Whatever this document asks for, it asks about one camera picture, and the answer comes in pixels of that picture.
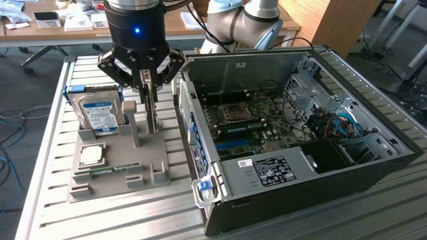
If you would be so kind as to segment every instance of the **blue hard drive label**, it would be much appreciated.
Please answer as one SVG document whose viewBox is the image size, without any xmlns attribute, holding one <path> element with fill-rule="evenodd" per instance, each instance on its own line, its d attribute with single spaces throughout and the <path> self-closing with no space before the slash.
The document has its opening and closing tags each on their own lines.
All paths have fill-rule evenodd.
<svg viewBox="0 0 427 240">
<path fill-rule="evenodd" d="M 283 156 L 254 161 L 253 164 L 265 187 L 297 180 L 293 169 Z"/>
<path fill-rule="evenodd" d="M 83 105 L 87 120 L 97 132 L 111 132 L 118 129 L 117 115 L 111 102 L 94 102 Z"/>
</svg>

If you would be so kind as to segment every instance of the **hard drive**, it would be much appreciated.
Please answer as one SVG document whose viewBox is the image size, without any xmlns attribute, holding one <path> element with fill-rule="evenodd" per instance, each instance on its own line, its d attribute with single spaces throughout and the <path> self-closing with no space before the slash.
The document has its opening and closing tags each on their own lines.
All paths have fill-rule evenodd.
<svg viewBox="0 0 427 240">
<path fill-rule="evenodd" d="M 97 136 L 115 134 L 127 124 L 122 110 L 123 89 L 121 86 L 86 87 L 76 85 L 63 95 L 72 106 L 82 129 L 94 129 Z"/>
</svg>

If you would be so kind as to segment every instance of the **motherboard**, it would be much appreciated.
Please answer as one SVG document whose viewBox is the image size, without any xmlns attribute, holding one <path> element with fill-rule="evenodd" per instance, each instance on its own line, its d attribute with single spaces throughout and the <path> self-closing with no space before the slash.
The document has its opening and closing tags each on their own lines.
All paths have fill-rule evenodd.
<svg viewBox="0 0 427 240">
<path fill-rule="evenodd" d="M 222 160 L 286 149 L 305 141 L 306 136 L 297 137 L 293 132 L 281 101 L 282 96 L 265 89 L 205 101 L 203 113 Z"/>
</svg>

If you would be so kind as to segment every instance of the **chair wheel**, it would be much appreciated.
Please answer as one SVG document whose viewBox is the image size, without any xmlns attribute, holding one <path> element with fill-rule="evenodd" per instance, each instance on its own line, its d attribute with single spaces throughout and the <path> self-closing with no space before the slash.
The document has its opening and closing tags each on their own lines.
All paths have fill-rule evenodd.
<svg viewBox="0 0 427 240">
<path fill-rule="evenodd" d="M 95 50 L 98 50 L 98 51 L 102 49 L 101 45 L 98 45 L 98 44 L 93 44 L 93 48 L 94 48 Z"/>
<path fill-rule="evenodd" d="M 28 48 L 27 47 L 19 47 L 19 51 L 23 53 L 23 54 L 27 54 L 27 53 L 30 53 L 30 51 L 28 51 Z"/>
<path fill-rule="evenodd" d="M 32 68 L 27 68 L 27 67 L 23 69 L 23 71 L 24 71 L 26 74 L 34 74 L 35 73 L 35 70 Z"/>
</svg>

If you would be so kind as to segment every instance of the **metal slotted table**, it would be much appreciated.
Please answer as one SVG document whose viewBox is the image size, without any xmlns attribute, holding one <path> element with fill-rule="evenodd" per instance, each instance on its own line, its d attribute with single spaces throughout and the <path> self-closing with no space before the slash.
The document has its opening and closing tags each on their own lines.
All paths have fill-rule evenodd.
<svg viewBox="0 0 427 240">
<path fill-rule="evenodd" d="M 427 131 L 333 52 L 321 54 L 366 98 L 427 149 Z M 335 94 L 343 91 L 323 74 Z M 294 212 L 253 226 L 205 237 L 202 212 L 195 205 L 173 87 L 159 92 L 171 184 L 83 202 L 67 203 L 67 189 L 79 122 L 62 96 L 67 85 L 103 86 L 115 82 L 98 69 L 98 56 L 64 63 L 16 239 L 418 239 L 427 236 L 427 154 L 391 173 L 369 191 Z M 126 89 L 126 100 L 139 95 Z M 146 115 L 138 104 L 138 118 Z"/>
</svg>

